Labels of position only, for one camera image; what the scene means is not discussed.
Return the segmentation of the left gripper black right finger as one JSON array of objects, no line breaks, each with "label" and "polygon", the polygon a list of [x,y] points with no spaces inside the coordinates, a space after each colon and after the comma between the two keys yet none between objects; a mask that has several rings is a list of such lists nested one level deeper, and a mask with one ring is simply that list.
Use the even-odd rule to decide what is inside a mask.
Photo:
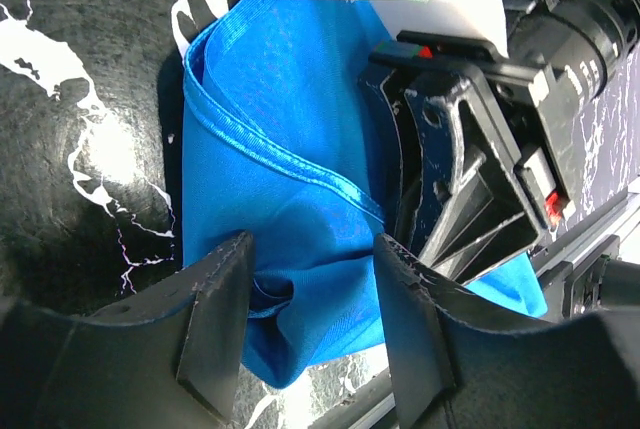
[{"label": "left gripper black right finger", "polygon": [[639,312],[562,323],[496,305],[374,243],[384,337],[403,428],[635,428]]}]

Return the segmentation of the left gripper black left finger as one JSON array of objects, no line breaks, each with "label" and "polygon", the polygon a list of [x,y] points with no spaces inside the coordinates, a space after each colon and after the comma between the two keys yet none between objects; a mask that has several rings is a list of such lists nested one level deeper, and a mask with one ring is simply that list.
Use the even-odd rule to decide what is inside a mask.
[{"label": "left gripper black left finger", "polygon": [[241,232],[89,317],[1,301],[5,428],[225,428],[255,267]]}]

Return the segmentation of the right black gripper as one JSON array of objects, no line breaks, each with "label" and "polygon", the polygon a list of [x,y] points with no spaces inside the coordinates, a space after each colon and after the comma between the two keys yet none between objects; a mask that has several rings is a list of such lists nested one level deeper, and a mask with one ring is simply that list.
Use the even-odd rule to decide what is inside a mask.
[{"label": "right black gripper", "polygon": [[380,43],[358,87],[377,135],[385,231],[461,284],[533,248],[576,183],[569,145],[543,118],[563,81],[478,39],[404,31]]}]

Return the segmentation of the blue cloth napkin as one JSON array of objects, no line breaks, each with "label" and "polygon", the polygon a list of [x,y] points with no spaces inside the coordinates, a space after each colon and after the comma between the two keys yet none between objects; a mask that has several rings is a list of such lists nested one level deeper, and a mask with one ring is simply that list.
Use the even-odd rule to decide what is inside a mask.
[{"label": "blue cloth napkin", "polygon": [[384,340],[385,159],[357,78],[387,39],[366,1],[240,0],[184,58],[183,259],[252,233],[242,361],[278,389]]}]

